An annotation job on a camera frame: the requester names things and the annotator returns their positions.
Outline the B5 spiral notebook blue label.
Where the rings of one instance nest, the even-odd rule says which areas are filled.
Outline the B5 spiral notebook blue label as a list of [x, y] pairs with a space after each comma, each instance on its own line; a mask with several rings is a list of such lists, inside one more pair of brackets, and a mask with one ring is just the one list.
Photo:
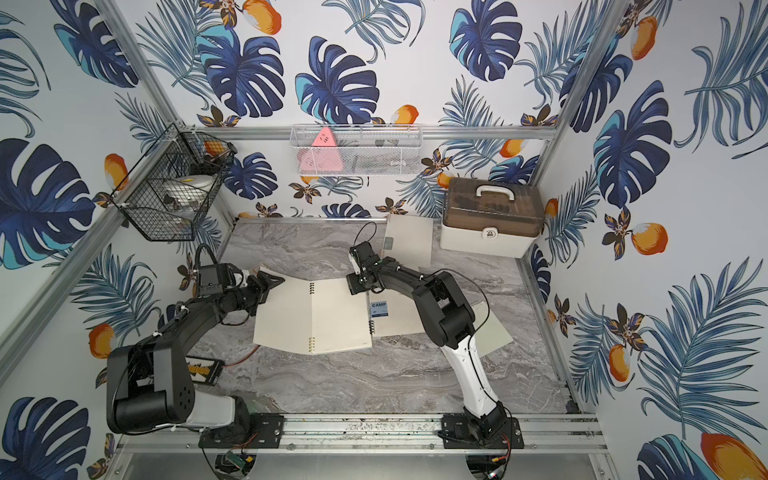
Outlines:
[[368, 293], [369, 331], [372, 337], [391, 337], [424, 332], [414, 301], [394, 290]]

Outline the large cream spiral notebook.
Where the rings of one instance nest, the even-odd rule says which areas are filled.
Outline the large cream spiral notebook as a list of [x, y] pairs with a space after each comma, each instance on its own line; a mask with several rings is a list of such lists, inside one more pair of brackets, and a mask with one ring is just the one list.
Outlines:
[[308, 281], [261, 268], [284, 282], [255, 315], [253, 342], [288, 353], [321, 355], [372, 346], [368, 300], [344, 278]]

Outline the torn cream page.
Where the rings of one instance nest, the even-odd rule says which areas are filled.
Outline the torn cream page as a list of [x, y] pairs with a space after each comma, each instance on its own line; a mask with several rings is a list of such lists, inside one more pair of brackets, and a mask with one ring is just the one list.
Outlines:
[[512, 342], [512, 336], [485, 302], [474, 304], [472, 309], [475, 314], [476, 347], [480, 357], [485, 357]]

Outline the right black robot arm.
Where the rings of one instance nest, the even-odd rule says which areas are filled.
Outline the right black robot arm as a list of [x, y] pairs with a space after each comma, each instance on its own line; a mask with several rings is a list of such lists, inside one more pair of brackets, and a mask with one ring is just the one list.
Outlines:
[[506, 423], [507, 412], [482, 368], [475, 313], [450, 272], [425, 274], [392, 257], [380, 257], [369, 242], [349, 249], [354, 271], [350, 293], [395, 291], [414, 302], [424, 332], [442, 350], [457, 377], [471, 434], [489, 438]]

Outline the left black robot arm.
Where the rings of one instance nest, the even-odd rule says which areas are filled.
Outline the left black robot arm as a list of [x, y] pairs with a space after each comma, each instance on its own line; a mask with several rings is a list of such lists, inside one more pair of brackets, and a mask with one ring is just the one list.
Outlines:
[[250, 438], [255, 428], [244, 400], [197, 392], [187, 355], [228, 314], [255, 315], [284, 282], [265, 272], [244, 273], [232, 264], [199, 267], [194, 298], [177, 305], [175, 316], [153, 334], [109, 355], [109, 429], [137, 436], [179, 426], [201, 430], [214, 443]]

